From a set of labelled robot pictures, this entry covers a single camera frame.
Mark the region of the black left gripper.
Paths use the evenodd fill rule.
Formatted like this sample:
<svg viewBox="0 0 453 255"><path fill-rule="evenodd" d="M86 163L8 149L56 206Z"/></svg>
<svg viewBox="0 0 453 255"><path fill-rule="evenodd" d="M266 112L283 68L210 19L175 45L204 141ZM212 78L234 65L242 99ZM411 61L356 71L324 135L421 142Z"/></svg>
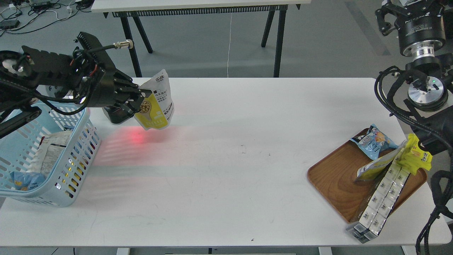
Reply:
<svg viewBox="0 0 453 255"><path fill-rule="evenodd" d="M126 39L103 46L96 36L87 32L80 32L77 40L81 48L76 48L71 55L22 46L24 54L29 56L28 66L36 83L59 87L59 92L51 93L57 99L71 93L76 104L100 108L122 104L126 114L140 112L144 100L137 99L149 97L152 90L133 83L107 54L109 49L133 48L134 42Z"/></svg>

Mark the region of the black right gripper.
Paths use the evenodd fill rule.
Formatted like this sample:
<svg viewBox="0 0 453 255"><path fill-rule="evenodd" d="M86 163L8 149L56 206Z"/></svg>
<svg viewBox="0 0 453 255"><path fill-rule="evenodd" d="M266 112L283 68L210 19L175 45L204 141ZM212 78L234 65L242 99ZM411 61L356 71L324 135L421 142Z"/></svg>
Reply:
<svg viewBox="0 0 453 255"><path fill-rule="evenodd" d="M398 32L398 46L403 56L411 57L419 47L440 50L446 43L443 12L446 0L416 0L398 6L385 0L375 11L378 29L383 36Z"/></svg>

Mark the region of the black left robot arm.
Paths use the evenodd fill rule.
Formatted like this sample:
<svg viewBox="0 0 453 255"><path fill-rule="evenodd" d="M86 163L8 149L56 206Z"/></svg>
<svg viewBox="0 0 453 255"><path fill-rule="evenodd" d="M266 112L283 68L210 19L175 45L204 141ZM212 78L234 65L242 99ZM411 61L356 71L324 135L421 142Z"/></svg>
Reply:
<svg viewBox="0 0 453 255"><path fill-rule="evenodd" d="M133 48L131 39L103 46L96 36L80 32L81 48L72 55L22 46L23 52L1 51L1 137L36 119L41 101L62 115L84 108L104 108L112 123L122 123L141 111L152 94L119 71L108 49Z"/></svg>

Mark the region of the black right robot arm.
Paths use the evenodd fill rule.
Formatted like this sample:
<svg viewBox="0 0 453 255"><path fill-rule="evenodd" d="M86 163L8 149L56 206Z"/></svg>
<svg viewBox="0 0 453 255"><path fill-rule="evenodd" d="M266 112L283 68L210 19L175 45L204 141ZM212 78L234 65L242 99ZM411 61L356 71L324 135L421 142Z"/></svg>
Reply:
<svg viewBox="0 0 453 255"><path fill-rule="evenodd" d="M412 58L401 70L391 66L375 81L379 102L408 124L425 151L452 156L452 53L436 55L446 45L443 14L451 0L413 0L398 5L384 0L375 11L383 36L398 32L403 56Z"/></svg>

